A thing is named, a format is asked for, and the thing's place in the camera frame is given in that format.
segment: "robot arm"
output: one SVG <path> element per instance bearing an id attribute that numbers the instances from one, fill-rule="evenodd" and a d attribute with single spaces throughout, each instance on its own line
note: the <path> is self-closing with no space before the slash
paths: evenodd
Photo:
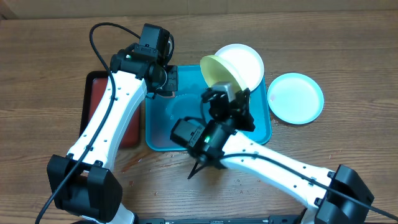
<path id="1" fill-rule="evenodd" d="M 329 186 L 331 182 L 331 178 L 328 177 L 328 173 L 331 170 L 304 164 L 283 156 L 278 152 L 258 145 L 240 131 L 228 138 L 222 151 L 224 152 L 224 156 L 237 153 L 259 154 L 278 161 L 294 170 L 299 170 L 303 175 L 311 179 L 316 179 L 317 182 L 323 185 Z M 228 169 L 245 171 L 259 177 L 263 182 L 273 185 L 289 194 L 309 210 L 317 210 L 318 207 L 315 205 L 315 200 L 323 198 L 326 194 L 326 190 L 309 184 L 308 181 L 268 161 L 250 157 L 230 157 L 220 162 Z"/>
<path id="2" fill-rule="evenodd" d="M 300 217 L 302 224 L 364 223 L 369 209 L 333 192 L 326 192 L 308 181 L 316 180 L 370 205 L 374 197 L 359 175 L 343 165 L 333 172 L 304 164 L 247 138 L 237 130 L 253 131 L 255 128 L 249 113 L 250 91 L 240 91 L 231 100 L 229 88 L 227 83 L 217 83 L 202 95 L 205 103 L 210 102 L 209 112 L 214 120 L 201 127 L 188 122 L 188 119 L 180 119 L 173 127 L 171 140 L 187 148 L 188 153 L 204 166 L 241 170 L 291 195 L 307 208 Z M 258 156 L 276 161 L 279 165 Z M 302 179 L 286 167 L 307 179 Z"/>
<path id="3" fill-rule="evenodd" d="M 173 52 L 169 38 L 174 48 L 174 39 L 167 30 L 145 24 L 138 44 L 134 43 L 113 55 L 110 70 L 116 85 L 114 98 L 111 97 L 112 84 L 109 79 L 90 123 L 76 144 L 66 157 L 53 155 L 47 165 L 53 193 L 74 170 L 72 177 L 54 194 L 57 208 L 98 223 L 135 222 L 134 214 L 121 204 L 123 190 L 111 170 L 124 132 L 146 94 L 169 96 L 177 91 L 177 67 L 167 65 Z M 86 146 L 93 139 L 111 100 L 114 101 L 108 118 L 87 152 Z M 77 162 L 83 155 L 82 162 Z"/>
<path id="4" fill-rule="evenodd" d="M 145 81 L 136 79 L 134 74 L 118 71 L 113 74 L 113 77 L 116 84 L 115 102 L 103 130 L 93 144 L 93 150 L 83 160 L 86 164 L 102 162 L 102 167 L 110 170 L 113 170 L 116 151 L 130 119 L 147 94 Z M 80 158 L 103 119 L 109 101 L 111 101 L 111 88 L 111 82 L 108 81 L 105 93 L 90 123 L 75 145 L 68 151 L 68 154 L 72 154 L 72 159 L 77 161 Z"/>

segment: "white plate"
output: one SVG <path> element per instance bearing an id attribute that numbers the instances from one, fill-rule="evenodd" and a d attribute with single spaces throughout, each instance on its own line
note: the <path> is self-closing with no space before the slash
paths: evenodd
<path id="1" fill-rule="evenodd" d="M 287 73 L 276 78 L 268 88 L 267 97 L 272 112 L 291 124 L 306 124 L 315 120 L 325 102 L 319 85 L 299 73 Z"/>
<path id="2" fill-rule="evenodd" d="M 243 44 L 230 44 L 219 49 L 215 55 L 227 60 L 236 68 L 250 91 L 260 85 L 264 77 L 264 63 L 254 49 Z"/>

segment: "wire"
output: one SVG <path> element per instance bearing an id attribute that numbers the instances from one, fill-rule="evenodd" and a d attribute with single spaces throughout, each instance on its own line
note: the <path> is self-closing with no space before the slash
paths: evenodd
<path id="1" fill-rule="evenodd" d="M 366 209 L 372 210 L 372 211 L 374 211 L 374 212 L 376 212 L 376 213 L 378 213 L 378 214 L 380 214 L 380 215 L 384 215 L 385 217 L 388 217 L 388 218 L 391 218 L 391 219 L 393 219 L 393 220 L 395 220 L 395 221 L 398 221 L 398 217 L 395 216 L 395 215 L 393 215 L 393 214 L 391 214 L 391 213 L 385 212 L 385 211 L 383 211 L 383 210 L 381 210 L 381 209 L 378 209 L 378 208 L 375 208 L 375 207 L 373 207 L 373 206 L 371 206 L 371 205 L 367 205 L 367 204 L 365 204 L 365 203 L 363 203 L 363 202 L 360 202 L 359 200 L 356 200 L 356 199 L 353 198 L 353 197 L 350 197 L 350 196 L 348 196 L 348 195 L 346 195 L 346 194 L 343 194 L 343 193 L 341 193 L 341 192 L 339 192 L 339 191 L 337 191 L 337 190 L 335 190 L 335 189 L 333 189 L 333 188 L 331 188 L 331 187 L 328 187 L 328 186 L 326 186 L 326 185 L 323 185 L 323 184 L 317 182 L 316 180 L 313 180 L 313 179 L 307 177 L 306 175 L 303 175 L 303 174 L 299 173 L 298 171 L 293 170 L 292 168 L 290 168 L 290 167 L 288 167 L 288 166 L 286 166 L 286 165 L 281 164 L 280 162 L 277 162 L 277 161 L 275 161 L 275 160 L 273 160 L 273 159 L 270 159 L 270 158 L 268 158 L 268 157 L 266 157 L 266 156 L 262 156 L 262 155 L 259 155 L 259 154 L 249 154 L 249 153 L 235 153 L 235 154 L 229 154 L 229 155 L 223 156 L 223 157 L 221 157 L 221 158 L 218 158 L 218 159 L 215 159 L 215 160 L 212 160 L 212 161 L 210 161 L 210 162 L 207 162 L 207 163 L 203 164 L 203 165 L 202 165 L 201 167 L 199 167 L 199 168 L 197 169 L 197 171 L 195 171 L 193 174 L 192 174 L 192 172 L 191 172 L 190 176 L 192 177 L 193 175 L 197 174 L 200 170 L 202 170 L 203 168 L 205 168 L 206 166 L 208 166 L 208 165 L 210 165 L 210 164 L 214 164 L 214 163 L 217 162 L 217 161 L 220 161 L 220 160 L 223 160 L 223 159 L 232 158 L 232 157 L 253 157 L 253 158 L 259 158 L 259 159 L 262 159 L 262 160 L 271 162 L 271 163 L 273 163 L 273 164 L 275 164 L 275 165 L 277 165 L 277 166 L 279 166 L 279 167 L 281 167 L 281 168 L 283 168 L 283 169 L 285 169 L 285 170 L 287 170 L 287 171 L 293 173 L 294 175 L 296 175 L 296 176 L 298 176 L 298 177 L 300 177 L 300 178 L 302 178 L 302 179 L 304 179 L 304 180 L 310 182 L 310 183 L 313 184 L 313 185 L 316 185 L 316 186 L 318 186 L 318 187 L 320 187 L 320 188 L 325 189 L 326 191 L 329 191 L 329 192 L 332 192 L 332 193 L 334 193 L 334 194 L 337 194 L 337 195 L 339 195 L 340 197 L 343 197 L 343 198 L 345 198 L 345 199 L 347 199 L 347 200 L 350 200 L 350 201 L 352 201 L 352 202 L 354 202 L 354 203 L 356 203 L 356 204 L 358 204 L 358 205 L 360 205 L 360 206 L 362 206 L 362 207 L 364 207 L 364 208 L 366 208 Z"/>
<path id="2" fill-rule="evenodd" d="M 115 94 L 116 94 L 116 84 L 115 84 L 115 82 L 114 82 L 114 78 L 113 78 L 113 75 L 112 75 L 111 70 L 109 69 L 109 67 L 107 66 L 106 62 L 104 61 L 104 59 L 102 58 L 102 56 L 101 56 L 100 53 L 98 52 L 97 48 L 95 47 L 94 41 L 93 41 L 93 33 L 94 33 L 94 30 L 95 30 L 97 27 L 100 27 L 100 26 L 114 26 L 114 27 L 118 27 L 118 28 L 120 28 L 120 29 L 122 29 L 122 30 L 125 30 L 125 31 L 129 32 L 130 34 L 136 36 L 138 39 L 140 39 L 140 36 L 137 35 L 135 32 L 133 32 L 133 31 L 131 31 L 131 30 L 129 30 L 129 29 L 127 29 L 127 28 L 121 26 L 121 25 L 114 24 L 114 23 L 111 23 L 111 22 L 102 22 L 102 23 L 99 23 L 99 24 L 94 25 L 94 26 L 91 28 L 90 33 L 89 33 L 89 38 L 90 38 L 91 47 L 93 48 L 94 53 L 97 55 L 98 59 L 100 60 L 100 62 L 101 62 L 102 65 L 104 66 L 106 72 L 107 72 L 108 75 L 109 75 L 109 79 L 111 80 L 111 84 L 112 84 L 111 101 L 109 102 L 109 106 L 108 106 L 108 109 L 107 109 L 106 112 L 105 112 L 104 118 L 103 118 L 102 121 L 100 122 L 100 124 L 99 124 L 97 130 L 95 131 L 93 137 L 91 138 L 91 141 L 90 141 L 90 142 L 88 143 L 88 145 L 86 146 L 86 149 L 84 150 L 83 154 L 80 156 L 79 160 L 77 160 L 76 164 L 72 167 L 72 169 L 69 171 L 69 173 L 67 174 L 67 176 L 66 176 L 66 177 L 61 181 L 61 183 L 58 185 L 57 189 L 55 189 L 54 193 L 53 193 L 53 194 L 49 197 L 49 199 L 46 201 L 46 203 L 44 204 L 44 206 L 43 206 L 43 208 L 41 209 L 40 213 L 37 215 L 35 224 L 39 224 L 39 223 L 40 223 L 40 220 L 42 219 L 42 217 L 43 217 L 45 211 L 46 211 L 46 210 L 48 209 L 48 207 L 50 206 L 51 202 L 52 202 L 52 201 L 54 200 L 54 198 L 58 195 L 59 191 L 61 191 L 61 189 L 63 188 L 63 186 L 68 182 L 68 180 L 70 179 L 70 177 L 75 173 L 75 171 L 77 170 L 78 166 L 79 166 L 80 163 L 83 161 L 83 159 L 86 157 L 86 155 L 88 154 L 88 152 L 89 152 L 90 150 L 92 150 L 93 144 L 94 144 L 94 142 L 95 142 L 95 139 L 98 137 L 98 135 L 99 135 L 99 133 L 100 133 L 102 127 L 104 126 L 104 124 L 105 124 L 105 122 L 106 122 L 106 119 L 108 118 L 108 116 L 109 116 L 109 114 L 110 114 L 110 112 L 111 112 L 112 106 L 113 106 L 114 97 L 115 97 Z"/>
<path id="3" fill-rule="evenodd" d="M 205 123 L 207 123 L 206 122 L 206 116 L 205 116 L 205 110 L 203 109 L 203 106 L 204 106 L 204 102 L 203 102 L 203 99 L 200 101 L 200 116 L 201 116 L 201 118 L 202 118 L 202 120 L 204 120 L 205 121 Z"/>
<path id="4" fill-rule="evenodd" d="M 197 167 L 198 167 L 198 162 L 196 162 L 195 165 L 193 165 L 191 173 L 188 175 L 188 178 L 187 178 L 188 180 L 191 179 L 195 175 L 195 171 L 197 170 Z"/>

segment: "blue tray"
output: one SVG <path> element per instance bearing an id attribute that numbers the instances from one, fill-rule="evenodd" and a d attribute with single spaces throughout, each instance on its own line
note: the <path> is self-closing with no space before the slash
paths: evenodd
<path id="1" fill-rule="evenodd" d="M 179 118 L 200 118 L 200 95 L 206 88 L 199 65 L 178 66 L 178 91 L 175 98 L 156 96 L 154 100 L 146 99 L 145 139 L 150 148 L 155 151 L 185 150 L 170 140 L 171 130 Z M 243 133 L 253 141 L 265 144 L 271 138 L 272 130 L 264 79 L 250 94 L 249 106 L 256 128 L 254 132 Z M 207 121 L 211 119 L 209 108 L 210 104 L 204 105 Z"/>

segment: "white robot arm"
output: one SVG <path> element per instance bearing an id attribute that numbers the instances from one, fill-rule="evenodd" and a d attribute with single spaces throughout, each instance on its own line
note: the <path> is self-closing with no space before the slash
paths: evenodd
<path id="1" fill-rule="evenodd" d="M 116 99 L 112 110 L 106 120 L 102 131 L 99 133 L 97 140 L 93 144 L 93 150 L 90 151 L 83 159 L 86 164 L 93 165 L 96 161 L 103 163 L 102 167 L 109 169 L 114 168 L 114 161 L 116 152 L 119 148 L 120 142 L 126 131 L 126 128 L 131 120 L 132 115 L 145 99 L 147 94 L 147 87 L 144 80 L 136 79 L 136 76 L 131 73 L 118 71 L 113 74 L 116 84 Z M 68 154 L 72 154 L 72 159 L 79 160 L 83 154 L 85 147 L 90 139 L 93 137 L 94 132 L 99 126 L 104 114 L 108 108 L 109 101 L 111 100 L 111 82 L 108 80 L 108 85 L 104 95 L 92 117 L 88 126 L 83 134 L 73 145 Z M 123 204 L 120 204 L 118 212 L 109 224 L 132 224 L 134 223 L 134 214 L 127 210 Z"/>
<path id="2" fill-rule="evenodd" d="M 294 170 L 299 170 L 303 175 L 315 179 L 323 185 L 329 186 L 331 182 L 331 178 L 328 177 L 328 173 L 331 172 L 331 170 L 304 164 L 283 156 L 278 152 L 258 145 L 240 131 L 228 138 L 222 150 L 225 156 L 237 153 L 259 154 L 278 161 Z M 221 160 L 221 164 L 228 169 L 241 170 L 248 174 L 255 175 L 263 182 L 273 185 L 289 194 L 307 208 L 302 223 L 314 223 L 315 214 L 318 210 L 318 205 L 315 205 L 315 201 L 317 198 L 325 197 L 325 189 L 312 185 L 291 172 L 262 159 L 255 159 L 252 157 L 230 157 Z"/>

